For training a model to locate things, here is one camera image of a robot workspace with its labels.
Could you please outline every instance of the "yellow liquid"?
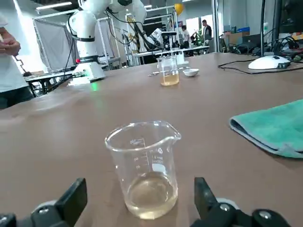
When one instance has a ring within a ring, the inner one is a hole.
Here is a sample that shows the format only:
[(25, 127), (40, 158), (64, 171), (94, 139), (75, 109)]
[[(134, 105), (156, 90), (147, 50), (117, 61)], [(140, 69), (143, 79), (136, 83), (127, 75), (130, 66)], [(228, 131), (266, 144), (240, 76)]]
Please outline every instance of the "yellow liquid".
[(125, 203), (141, 219), (155, 219), (168, 213), (176, 204), (178, 189), (166, 175), (149, 172), (137, 177), (127, 191)]
[(170, 74), (167, 76), (162, 76), (161, 84), (163, 86), (170, 86), (179, 83), (179, 74), (176, 73), (174, 75)]

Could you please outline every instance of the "person in white shirt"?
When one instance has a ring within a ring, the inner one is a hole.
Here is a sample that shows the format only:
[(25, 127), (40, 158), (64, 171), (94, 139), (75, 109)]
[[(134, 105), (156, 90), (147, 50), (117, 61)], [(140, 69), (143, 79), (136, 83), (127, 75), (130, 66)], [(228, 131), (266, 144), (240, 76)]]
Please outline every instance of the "person in white shirt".
[(33, 98), (13, 60), (21, 49), (20, 43), (5, 29), (5, 25), (7, 20), (0, 13), (0, 110)]
[(181, 46), (181, 49), (189, 48), (189, 41), (190, 41), (190, 35), (187, 31), (186, 25), (183, 25), (182, 27), (183, 31), (183, 45)]

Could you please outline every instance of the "yellow balloon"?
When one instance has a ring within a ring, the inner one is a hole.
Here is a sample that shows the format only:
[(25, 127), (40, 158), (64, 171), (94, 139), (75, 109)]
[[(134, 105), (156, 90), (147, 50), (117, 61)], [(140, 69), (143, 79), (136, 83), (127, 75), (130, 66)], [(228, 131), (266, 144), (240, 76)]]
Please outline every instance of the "yellow balloon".
[(175, 10), (177, 12), (177, 15), (179, 16), (184, 10), (183, 4), (181, 4), (181, 3), (175, 4)]

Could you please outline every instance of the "measuring beaker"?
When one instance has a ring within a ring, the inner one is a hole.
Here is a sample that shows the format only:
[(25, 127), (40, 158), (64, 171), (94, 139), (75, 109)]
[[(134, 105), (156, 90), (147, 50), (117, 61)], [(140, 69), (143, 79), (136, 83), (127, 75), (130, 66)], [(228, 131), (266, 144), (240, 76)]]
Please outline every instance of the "measuring beaker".
[(158, 58), (158, 67), (161, 76), (161, 84), (170, 86), (179, 83), (179, 72), (177, 66), (177, 58), (175, 56), (167, 56)]
[(127, 208), (142, 219), (169, 212), (178, 197), (172, 145), (180, 133), (162, 121), (131, 123), (113, 130), (111, 151)]

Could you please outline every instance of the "small white bowl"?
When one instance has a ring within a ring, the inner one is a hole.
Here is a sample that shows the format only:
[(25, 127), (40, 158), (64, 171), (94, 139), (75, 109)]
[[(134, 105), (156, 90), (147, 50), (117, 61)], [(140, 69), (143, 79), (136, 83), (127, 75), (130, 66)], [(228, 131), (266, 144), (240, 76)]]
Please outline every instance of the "small white bowl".
[(194, 77), (195, 75), (198, 74), (199, 69), (189, 69), (189, 70), (184, 70), (183, 72), (187, 77)]

